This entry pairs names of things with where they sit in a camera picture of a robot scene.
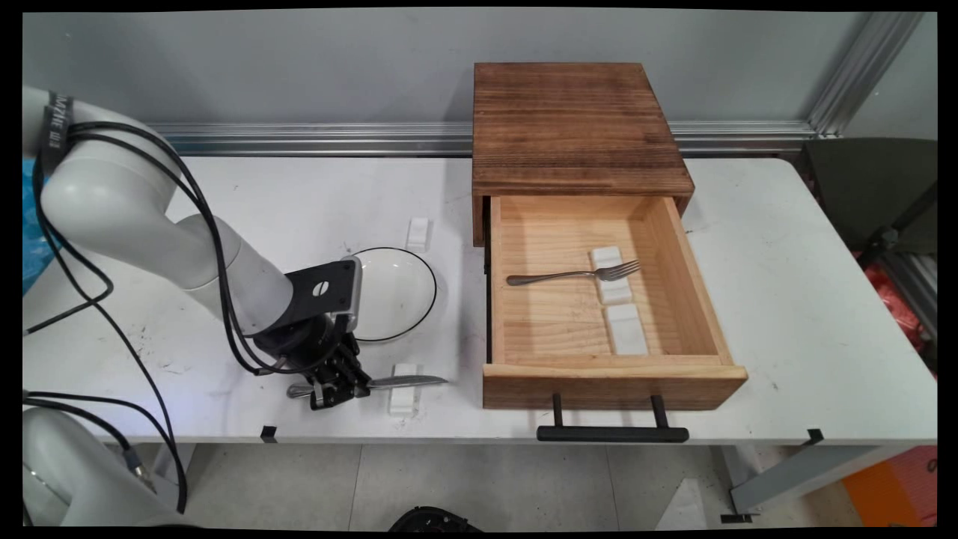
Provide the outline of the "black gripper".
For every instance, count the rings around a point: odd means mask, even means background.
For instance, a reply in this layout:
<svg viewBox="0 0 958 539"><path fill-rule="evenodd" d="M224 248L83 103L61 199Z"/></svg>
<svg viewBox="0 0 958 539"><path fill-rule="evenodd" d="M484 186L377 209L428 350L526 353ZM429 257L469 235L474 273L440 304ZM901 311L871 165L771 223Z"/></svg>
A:
<svg viewBox="0 0 958 539"><path fill-rule="evenodd" d="M357 359L360 349L348 331L348 323L345 314L321 314L253 335L254 345L275 360L273 365L261 366L260 370L309 377L312 412L342 405L355 397L368 397L372 379ZM335 366L341 366L344 373L322 371Z"/></svg>

